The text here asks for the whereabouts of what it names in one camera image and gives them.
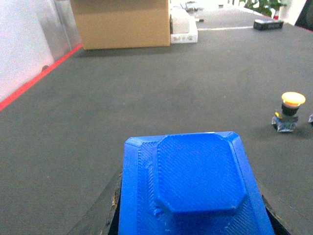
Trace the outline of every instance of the yellow button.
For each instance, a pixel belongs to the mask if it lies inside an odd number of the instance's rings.
[[[282,95],[283,102],[288,105],[300,105],[305,102],[305,97],[297,92],[286,92]]]

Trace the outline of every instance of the cardboard box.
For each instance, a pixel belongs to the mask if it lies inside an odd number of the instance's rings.
[[[84,49],[169,46],[169,0],[70,0]]]

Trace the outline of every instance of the white box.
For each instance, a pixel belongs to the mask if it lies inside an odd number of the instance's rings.
[[[171,43],[197,43],[198,42],[198,29],[196,25],[195,17],[190,16],[189,18],[189,32],[188,33],[177,33],[171,34]]]
[[[173,33],[188,33],[190,31],[190,15],[184,9],[172,9]]]

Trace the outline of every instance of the white wall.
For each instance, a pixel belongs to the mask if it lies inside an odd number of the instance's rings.
[[[69,0],[0,0],[0,102],[80,43]]]
[[[282,6],[279,11],[279,19],[295,25],[307,0],[283,0],[287,6]]]
[[[53,63],[43,30],[27,2],[0,1],[0,101]]]

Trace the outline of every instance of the floor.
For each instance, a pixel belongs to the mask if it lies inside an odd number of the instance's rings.
[[[81,49],[0,112],[0,234],[67,234],[127,138],[207,131],[237,132],[275,211],[313,234],[313,34],[256,31],[245,26],[263,17],[233,8],[199,14],[197,44]],[[286,91],[307,98],[287,135],[270,124]]]

